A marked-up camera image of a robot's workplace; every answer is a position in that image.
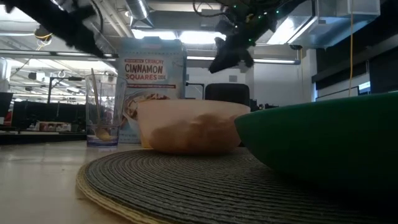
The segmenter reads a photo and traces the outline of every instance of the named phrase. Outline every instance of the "bowl rim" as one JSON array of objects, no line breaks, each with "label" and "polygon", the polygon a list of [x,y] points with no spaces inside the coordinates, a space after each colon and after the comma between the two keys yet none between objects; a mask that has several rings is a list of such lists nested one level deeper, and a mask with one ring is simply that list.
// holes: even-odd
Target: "bowl rim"
[{"label": "bowl rim", "polygon": [[[148,103],[148,102],[152,102],[152,101],[157,101],[157,100],[144,100],[144,101],[138,102],[138,105],[144,104],[144,103]],[[240,103],[233,103],[233,102],[226,102],[226,101],[217,101],[217,100],[169,99],[169,100],[159,100],[159,101],[162,101],[162,102],[165,102],[165,101],[196,101],[196,102],[197,101],[201,101],[201,102],[211,102],[211,103],[223,103],[223,104],[229,104],[229,105],[239,105],[239,106],[245,107],[246,109],[250,109],[249,106],[246,106],[246,105],[243,105],[243,104],[240,104]]]}]

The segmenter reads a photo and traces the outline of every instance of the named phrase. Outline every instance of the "computer monitor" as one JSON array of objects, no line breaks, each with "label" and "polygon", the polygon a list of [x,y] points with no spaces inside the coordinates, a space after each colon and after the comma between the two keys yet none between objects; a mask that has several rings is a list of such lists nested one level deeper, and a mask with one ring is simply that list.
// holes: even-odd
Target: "computer monitor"
[{"label": "computer monitor", "polygon": [[12,95],[13,93],[0,93],[0,118],[4,118],[7,115]]}]

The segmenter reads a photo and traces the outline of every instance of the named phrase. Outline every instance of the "green bowl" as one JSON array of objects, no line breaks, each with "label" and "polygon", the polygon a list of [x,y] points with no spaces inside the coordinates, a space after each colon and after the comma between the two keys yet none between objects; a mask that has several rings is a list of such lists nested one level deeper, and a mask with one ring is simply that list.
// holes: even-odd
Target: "green bowl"
[{"label": "green bowl", "polygon": [[398,189],[398,93],[285,106],[238,117],[262,163],[333,190]]}]

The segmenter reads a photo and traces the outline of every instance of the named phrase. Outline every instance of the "clear glass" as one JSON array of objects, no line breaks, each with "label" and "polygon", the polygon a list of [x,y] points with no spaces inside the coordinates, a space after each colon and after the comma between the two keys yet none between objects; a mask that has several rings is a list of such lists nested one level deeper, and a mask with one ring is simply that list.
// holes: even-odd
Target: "clear glass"
[{"label": "clear glass", "polygon": [[96,85],[92,75],[87,75],[85,81],[87,146],[117,146],[127,81],[109,75],[95,75]]}]

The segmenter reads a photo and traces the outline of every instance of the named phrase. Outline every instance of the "round placemat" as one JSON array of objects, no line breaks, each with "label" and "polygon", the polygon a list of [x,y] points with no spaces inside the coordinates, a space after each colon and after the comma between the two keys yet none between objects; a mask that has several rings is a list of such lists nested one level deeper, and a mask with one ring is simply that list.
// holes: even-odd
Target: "round placemat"
[{"label": "round placemat", "polygon": [[136,223],[382,223],[284,181],[245,149],[220,157],[115,153],[82,167],[77,184]]}]

